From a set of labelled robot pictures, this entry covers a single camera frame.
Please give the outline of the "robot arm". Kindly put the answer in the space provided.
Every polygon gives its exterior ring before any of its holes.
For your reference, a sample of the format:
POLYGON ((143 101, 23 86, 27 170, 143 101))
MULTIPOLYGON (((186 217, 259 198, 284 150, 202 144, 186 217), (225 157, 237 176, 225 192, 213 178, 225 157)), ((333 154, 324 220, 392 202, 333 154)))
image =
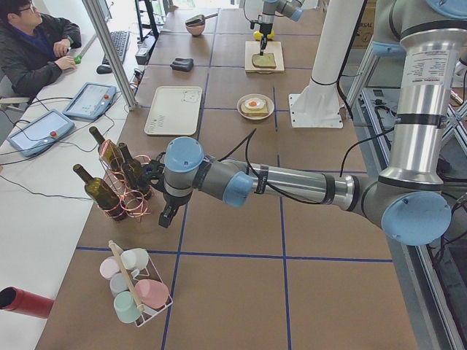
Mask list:
POLYGON ((253 19, 249 19, 244 12, 244 16, 250 23, 250 28, 254 29, 259 25, 260 50, 259 55, 263 56, 268 44, 268 36, 272 33, 275 17, 286 17, 297 22, 303 14, 302 1, 286 0, 264 0, 260 14, 253 19))
POLYGON ((354 212, 408 246, 442 237, 452 213, 436 166, 455 66, 466 43, 466 3, 379 1, 374 34, 376 50, 405 55, 390 159, 376 179, 219 161, 194 139, 179 137, 166 149, 158 183, 166 202, 159 225, 168 227, 194 190, 231 206, 243 205, 251 193, 274 193, 354 212))

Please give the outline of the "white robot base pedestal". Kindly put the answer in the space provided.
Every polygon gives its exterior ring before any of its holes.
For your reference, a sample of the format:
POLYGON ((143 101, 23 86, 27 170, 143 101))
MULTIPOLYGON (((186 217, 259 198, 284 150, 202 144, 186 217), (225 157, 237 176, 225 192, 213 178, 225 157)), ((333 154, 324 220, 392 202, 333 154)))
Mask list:
POLYGON ((338 80, 364 9, 364 0, 329 2, 309 84, 301 93, 289 95, 294 128, 343 127, 338 80))

